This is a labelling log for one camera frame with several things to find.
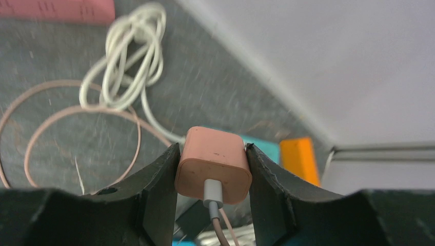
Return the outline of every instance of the cable connector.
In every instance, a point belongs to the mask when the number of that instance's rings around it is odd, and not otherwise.
[[[219,219],[219,209],[224,206],[222,198],[222,183],[219,180],[204,181],[204,206],[210,211],[210,220]]]
[[[219,209],[224,206],[222,198],[222,183],[219,180],[206,179],[204,181],[204,206],[210,213],[210,221],[222,246],[230,246],[219,224]]]

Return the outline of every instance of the pink charger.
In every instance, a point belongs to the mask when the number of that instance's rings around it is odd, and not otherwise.
[[[217,180],[216,201],[236,204],[245,199],[252,182],[245,145],[240,136],[205,127],[192,127],[186,136],[175,177],[178,193],[206,201],[206,180]]]

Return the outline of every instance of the pink box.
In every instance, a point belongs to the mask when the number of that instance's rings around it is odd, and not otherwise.
[[[0,0],[0,16],[109,25],[115,6],[113,0]]]

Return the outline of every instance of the white cable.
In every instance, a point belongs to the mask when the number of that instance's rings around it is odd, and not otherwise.
[[[110,27],[106,38],[106,55],[85,75],[80,87],[82,108],[90,108],[87,95],[95,78],[104,70],[100,106],[125,110],[141,95],[142,107],[149,123],[170,141],[184,144],[178,136],[161,126],[148,105],[146,87],[154,85],[163,70],[161,41],[166,28],[166,11],[159,3],[147,3],[128,16],[118,18]],[[135,41],[142,46],[127,58],[127,47]],[[139,59],[142,63],[134,78],[125,74]],[[119,97],[120,87],[126,91]]]

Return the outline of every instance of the black object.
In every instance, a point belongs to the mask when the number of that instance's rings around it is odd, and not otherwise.
[[[183,240],[194,241],[211,224],[209,211],[203,205],[203,201],[198,200],[178,217],[176,224],[178,224],[185,235]]]
[[[433,191],[365,190],[343,197],[292,175],[254,145],[246,152],[257,245],[435,245]],[[179,160],[179,146],[173,145],[96,195],[2,190],[0,245],[169,246]],[[198,228],[209,219],[195,212],[202,209],[198,204],[178,220],[186,224],[183,230],[191,218]]]
[[[96,195],[0,191],[0,245],[171,245],[178,144]]]
[[[435,245],[434,191],[328,192],[247,147],[257,245]]]

